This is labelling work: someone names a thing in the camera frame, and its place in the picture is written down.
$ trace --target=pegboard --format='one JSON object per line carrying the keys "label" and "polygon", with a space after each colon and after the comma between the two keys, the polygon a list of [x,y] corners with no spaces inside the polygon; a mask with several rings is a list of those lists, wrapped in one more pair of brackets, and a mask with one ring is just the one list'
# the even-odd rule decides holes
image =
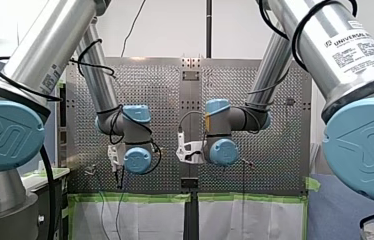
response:
{"label": "pegboard", "polygon": [[[182,115],[180,96],[185,97],[180,94],[185,63],[178,58],[107,58],[107,63],[116,71],[117,84],[114,85],[119,101],[149,105],[153,139],[163,150],[163,159],[156,171],[129,178],[129,191],[179,193],[180,163],[175,152],[178,120]],[[228,98],[232,105],[243,105],[259,63],[257,60],[203,59],[201,66],[195,68],[201,81],[197,87],[197,91],[201,91],[200,109],[203,110],[204,103],[211,98]],[[66,85],[67,161],[72,170],[69,191],[114,191],[116,181],[107,157],[109,138],[99,134],[94,127],[94,106],[85,80],[74,65],[68,67]],[[245,189],[282,195],[303,192],[302,176],[307,175],[309,162],[310,92],[310,77],[293,64],[272,107],[271,128],[258,135],[233,133],[241,157],[254,163],[254,169],[245,168],[245,185],[241,162],[226,169],[206,164],[199,167],[199,191],[238,192]],[[295,104],[287,106],[287,98],[294,99]],[[97,166],[95,177],[85,174],[86,168],[93,164]]]}
{"label": "pegboard", "polygon": [[[231,105],[244,105],[246,93],[258,71],[257,62],[203,60],[203,102],[227,98]],[[309,166],[310,100],[311,78],[292,63],[271,106],[270,128],[256,135],[233,132],[233,141],[239,146],[240,157],[245,161],[238,161],[225,169],[211,164],[201,165],[200,191],[303,194],[303,176],[307,175]]]}

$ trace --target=white wall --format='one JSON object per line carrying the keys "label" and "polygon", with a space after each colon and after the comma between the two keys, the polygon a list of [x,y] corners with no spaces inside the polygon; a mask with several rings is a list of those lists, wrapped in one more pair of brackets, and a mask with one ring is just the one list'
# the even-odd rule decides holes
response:
{"label": "white wall", "polygon": [[[107,56],[120,56],[141,2],[114,1],[99,18],[97,28]],[[149,0],[128,41],[125,56],[204,56],[205,24],[205,0]],[[254,0],[214,0],[213,57],[262,58],[270,35]]]}

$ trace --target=white cloth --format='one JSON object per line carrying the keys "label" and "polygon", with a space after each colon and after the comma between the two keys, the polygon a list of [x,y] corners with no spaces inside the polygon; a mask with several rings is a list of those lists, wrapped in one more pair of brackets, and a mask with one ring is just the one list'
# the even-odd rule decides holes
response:
{"label": "white cloth", "polygon": [[302,240],[304,204],[215,201],[199,203],[200,238]]}

